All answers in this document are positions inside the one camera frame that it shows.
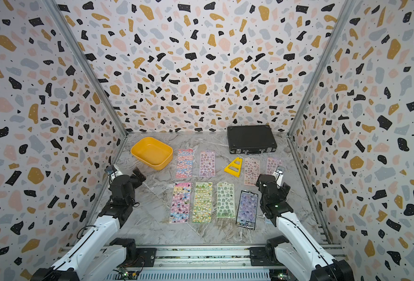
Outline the purple bonbon sticker sheet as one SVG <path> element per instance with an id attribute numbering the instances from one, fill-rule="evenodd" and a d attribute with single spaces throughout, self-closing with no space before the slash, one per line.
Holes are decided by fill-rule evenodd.
<path id="1" fill-rule="evenodd" d="M 236 225 L 247 229 L 255 229 L 258 207 L 256 193 L 241 191 Z"/>

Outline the lilac character sticker sheet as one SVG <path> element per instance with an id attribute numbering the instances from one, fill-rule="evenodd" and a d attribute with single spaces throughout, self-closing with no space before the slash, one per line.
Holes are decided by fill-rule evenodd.
<path id="1" fill-rule="evenodd" d="M 281 159 L 267 158 L 267 165 L 266 165 L 266 174 L 273 174 L 279 166 L 283 165 L 283 161 Z"/>

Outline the pink bear sticker sheet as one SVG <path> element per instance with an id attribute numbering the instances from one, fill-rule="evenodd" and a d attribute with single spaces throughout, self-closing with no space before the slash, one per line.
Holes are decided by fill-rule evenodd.
<path id="1" fill-rule="evenodd" d="M 244 185 L 254 186 L 260 175 L 260 161 L 255 158 L 244 160 Z"/>

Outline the green frog sticker sheet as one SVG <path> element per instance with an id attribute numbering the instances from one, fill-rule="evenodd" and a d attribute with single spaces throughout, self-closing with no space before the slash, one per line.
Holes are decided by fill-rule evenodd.
<path id="1" fill-rule="evenodd" d="M 235 186 L 232 183 L 219 182 L 217 184 L 217 218 L 235 218 Z"/>

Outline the yellow plastic storage box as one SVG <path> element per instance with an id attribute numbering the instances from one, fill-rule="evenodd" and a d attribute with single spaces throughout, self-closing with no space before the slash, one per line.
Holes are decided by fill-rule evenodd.
<path id="1" fill-rule="evenodd" d="M 173 159 L 174 151 L 169 145 L 155 138 L 145 137 L 131 148 L 130 153 L 154 170 L 162 170 Z"/>

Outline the pink yellow cat sticker sheet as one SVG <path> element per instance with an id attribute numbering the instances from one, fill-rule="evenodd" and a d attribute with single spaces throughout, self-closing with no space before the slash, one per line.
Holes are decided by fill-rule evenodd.
<path id="1" fill-rule="evenodd" d="M 178 183 L 175 185 L 170 209 L 170 224 L 189 221 L 191 189 L 191 183 Z"/>

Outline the red blue cat sticker sheet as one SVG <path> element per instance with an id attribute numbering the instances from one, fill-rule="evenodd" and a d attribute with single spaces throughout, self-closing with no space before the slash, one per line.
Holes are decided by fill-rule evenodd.
<path id="1" fill-rule="evenodd" d="M 176 161 L 176 178 L 185 179 L 193 174 L 194 151 L 193 149 L 180 149 Z"/>

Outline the green animal sticker sheet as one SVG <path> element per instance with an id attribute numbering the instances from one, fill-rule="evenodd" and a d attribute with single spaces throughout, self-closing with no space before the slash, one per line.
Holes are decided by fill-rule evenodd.
<path id="1" fill-rule="evenodd" d="M 212 220 L 212 182 L 197 182 L 195 185 L 192 222 L 209 223 Z"/>

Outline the purple 3D sticker sheet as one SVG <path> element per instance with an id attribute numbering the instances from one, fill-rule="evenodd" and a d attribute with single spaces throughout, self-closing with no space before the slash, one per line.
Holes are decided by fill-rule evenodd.
<path id="1" fill-rule="evenodd" d="M 200 154 L 199 176 L 214 177 L 216 175 L 215 153 L 203 151 Z"/>

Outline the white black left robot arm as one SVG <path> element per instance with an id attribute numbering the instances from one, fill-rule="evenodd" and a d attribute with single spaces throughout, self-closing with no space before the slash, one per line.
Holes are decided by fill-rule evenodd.
<path id="1" fill-rule="evenodd" d="M 127 175 L 113 166 L 109 180 L 112 194 L 94 224 L 86 226 L 86 234 L 51 267 L 38 269 L 32 281 L 102 281 L 118 267 L 139 260 L 135 240 L 113 237 L 139 206 L 135 190 L 146 177 L 138 168 Z"/>

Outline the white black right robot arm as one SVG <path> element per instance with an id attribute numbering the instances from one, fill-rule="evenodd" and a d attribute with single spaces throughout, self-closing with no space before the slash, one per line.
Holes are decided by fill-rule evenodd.
<path id="1" fill-rule="evenodd" d="M 266 259 L 280 263 L 299 281 L 353 281 L 353 271 L 345 260 L 338 261 L 305 229 L 287 202 L 290 186 L 282 176 L 260 174 L 256 186 L 261 193 L 260 208 L 281 232 L 267 240 Z"/>

